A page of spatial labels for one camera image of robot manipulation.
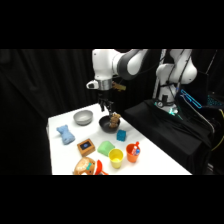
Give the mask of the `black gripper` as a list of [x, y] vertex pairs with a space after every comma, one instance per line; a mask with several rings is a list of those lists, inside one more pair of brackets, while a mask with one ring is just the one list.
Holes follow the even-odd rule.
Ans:
[[98, 101], [99, 101], [99, 105], [100, 105], [102, 112], [105, 111], [105, 104], [106, 104], [106, 108], [108, 109], [108, 111], [110, 113], [113, 112], [114, 102], [112, 102], [112, 91], [111, 90], [106, 90], [106, 91], [99, 90], [98, 91]]

